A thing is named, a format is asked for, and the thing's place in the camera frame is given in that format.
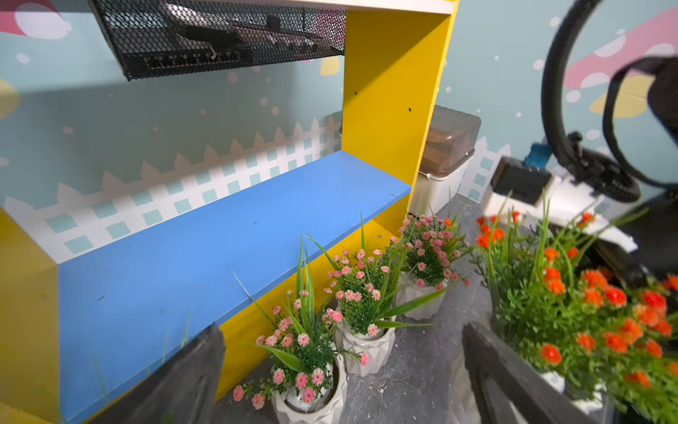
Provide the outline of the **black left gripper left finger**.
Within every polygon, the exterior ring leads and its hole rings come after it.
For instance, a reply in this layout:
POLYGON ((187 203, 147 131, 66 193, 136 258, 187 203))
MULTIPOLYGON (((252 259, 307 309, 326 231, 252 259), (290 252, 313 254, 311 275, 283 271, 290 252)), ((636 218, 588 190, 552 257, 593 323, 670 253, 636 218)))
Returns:
POLYGON ((224 336, 213 324, 90 422, 210 422, 225 352, 224 336))

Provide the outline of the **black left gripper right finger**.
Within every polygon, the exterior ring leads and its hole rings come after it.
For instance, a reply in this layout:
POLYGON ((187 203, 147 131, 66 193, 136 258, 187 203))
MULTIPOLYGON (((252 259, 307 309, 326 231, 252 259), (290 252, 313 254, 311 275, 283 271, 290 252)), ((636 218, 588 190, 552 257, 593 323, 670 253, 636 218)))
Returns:
POLYGON ((483 423, 581 423, 583 413, 480 323, 462 332, 464 363, 483 423))

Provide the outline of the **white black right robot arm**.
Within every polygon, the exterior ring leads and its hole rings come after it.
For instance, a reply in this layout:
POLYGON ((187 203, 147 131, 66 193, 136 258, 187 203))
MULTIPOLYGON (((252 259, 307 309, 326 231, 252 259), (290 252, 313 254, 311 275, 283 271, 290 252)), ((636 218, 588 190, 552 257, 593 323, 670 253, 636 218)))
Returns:
POLYGON ((614 107, 631 72, 653 78, 648 89, 650 110, 668 136, 677 138, 677 56, 651 54, 627 62, 609 79, 602 114, 602 132, 611 152, 605 157, 582 148, 563 124, 563 83, 570 53, 582 29, 598 7, 596 1, 577 1, 563 19, 549 48, 541 85, 541 118, 548 144, 558 164, 577 180, 615 201, 631 203, 640 196, 638 183, 657 187, 660 194, 635 210, 641 217, 625 224, 639 247, 632 254, 638 266, 656 277, 677 270, 677 185, 642 172, 623 152, 614 133, 614 107))

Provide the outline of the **yellow pink blue wooden rack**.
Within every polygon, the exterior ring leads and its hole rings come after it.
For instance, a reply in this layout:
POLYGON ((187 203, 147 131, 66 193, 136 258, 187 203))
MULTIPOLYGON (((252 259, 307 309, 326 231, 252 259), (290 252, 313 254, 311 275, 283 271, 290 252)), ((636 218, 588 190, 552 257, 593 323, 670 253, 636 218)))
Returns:
POLYGON ((344 54, 129 81, 93 1, 1 4, 1 420, 80 423, 211 325, 215 396, 298 243, 394 234, 455 1, 208 1, 346 13, 344 54))

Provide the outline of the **pink flower pot far right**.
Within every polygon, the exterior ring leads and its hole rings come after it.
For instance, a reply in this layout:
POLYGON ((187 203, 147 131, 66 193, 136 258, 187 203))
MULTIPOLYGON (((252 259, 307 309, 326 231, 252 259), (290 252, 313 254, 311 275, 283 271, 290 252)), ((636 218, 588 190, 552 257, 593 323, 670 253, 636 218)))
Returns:
POLYGON ((411 305, 404 317, 415 321, 435 316, 448 289, 468 285, 466 275, 454 267, 468 256, 470 244, 460 231, 458 216, 442 218, 409 214, 401 228, 406 260, 401 271, 395 305, 411 305))

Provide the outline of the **pink flower pot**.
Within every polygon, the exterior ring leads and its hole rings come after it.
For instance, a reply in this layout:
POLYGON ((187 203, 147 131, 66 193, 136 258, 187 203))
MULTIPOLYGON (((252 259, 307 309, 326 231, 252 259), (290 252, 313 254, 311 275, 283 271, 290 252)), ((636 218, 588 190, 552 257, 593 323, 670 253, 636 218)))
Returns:
POLYGON ((406 301, 397 301, 400 279, 413 270, 407 263, 411 252, 423 248, 416 245, 407 228, 407 219, 399 238, 392 238, 387 247, 369 250, 364 238, 360 249, 333 257, 320 242, 314 244, 328 259, 332 281, 337 284, 337 311, 330 316, 341 322, 335 331, 335 344, 344 355, 346 371, 365 377, 374 375, 386 365, 395 346, 396 331, 407 327, 397 318, 441 298, 447 289, 435 288, 430 294, 406 301))
POLYGON ((317 309, 307 259, 301 243, 296 287, 272 309, 272 332, 254 343, 273 360, 268 377, 238 385, 232 395, 236 402, 249 399, 257 410, 272 404, 280 423, 337 423, 347 400, 345 361, 355 359, 365 367, 370 357, 335 344, 344 316, 337 309, 317 309))
POLYGON ((401 271, 395 305, 411 305, 404 317, 415 321, 435 316, 448 289, 468 285, 466 275, 454 267, 468 256, 470 244, 460 231, 458 216, 442 218, 409 214, 401 228, 406 260, 401 271))

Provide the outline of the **white box with brown lid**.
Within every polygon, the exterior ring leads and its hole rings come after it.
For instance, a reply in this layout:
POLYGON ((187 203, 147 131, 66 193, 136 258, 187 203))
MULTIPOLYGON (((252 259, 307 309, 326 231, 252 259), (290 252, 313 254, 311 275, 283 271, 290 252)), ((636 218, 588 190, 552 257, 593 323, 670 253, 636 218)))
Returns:
POLYGON ((474 156, 480 126, 481 119, 475 115, 434 107, 411 196, 411 215, 437 214, 455 196, 474 156))

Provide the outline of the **black white label maker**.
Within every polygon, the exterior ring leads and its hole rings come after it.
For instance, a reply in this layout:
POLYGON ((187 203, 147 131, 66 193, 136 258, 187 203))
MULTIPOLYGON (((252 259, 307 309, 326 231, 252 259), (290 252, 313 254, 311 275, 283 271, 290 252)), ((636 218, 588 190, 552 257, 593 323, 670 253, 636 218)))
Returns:
POLYGON ((344 54, 346 13, 288 6, 162 1, 169 41, 145 59, 151 69, 246 67, 344 54))

